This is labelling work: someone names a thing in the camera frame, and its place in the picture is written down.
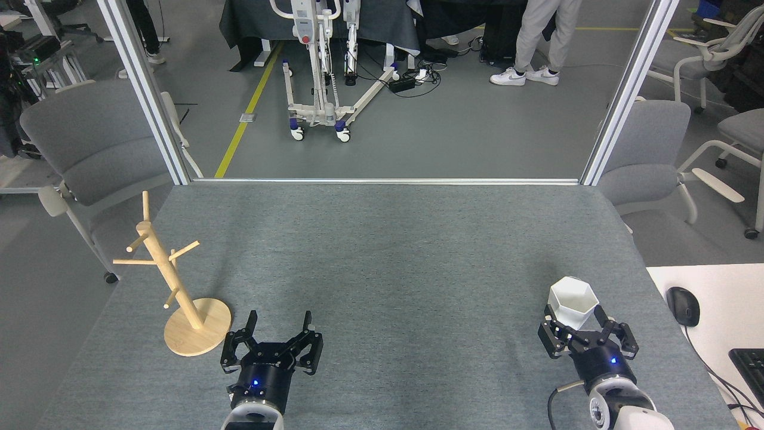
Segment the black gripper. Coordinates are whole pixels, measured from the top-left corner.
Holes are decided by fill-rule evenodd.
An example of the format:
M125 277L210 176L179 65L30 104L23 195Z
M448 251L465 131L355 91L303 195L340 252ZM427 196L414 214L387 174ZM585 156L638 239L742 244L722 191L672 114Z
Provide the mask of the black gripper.
M575 341L571 344L571 359L579 378L584 381L585 392L592 391L598 380L611 377L624 377L636 383L636 376L626 362L626 359L633 360L639 351L630 326L609 317L601 305L594 307L594 316L600 324L601 332L596 337L598 345L589 348L580 345L583 337L578 330L557 319L552 306L546 305L544 319L538 327L538 337L547 354L551 359L557 359ZM609 340L612 334L619 340L620 348Z
M262 343L258 346L254 339L257 311L251 310L245 327L227 332L224 338L220 365L226 374L240 370L238 381L227 387L231 397L231 408L240 403L265 403L285 413L289 387L296 367L313 376L323 348L323 337L313 325L311 311L306 311L300 334L295 335L279 351L276 343ZM249 353L244 364L237 358L236 351L245 343Z

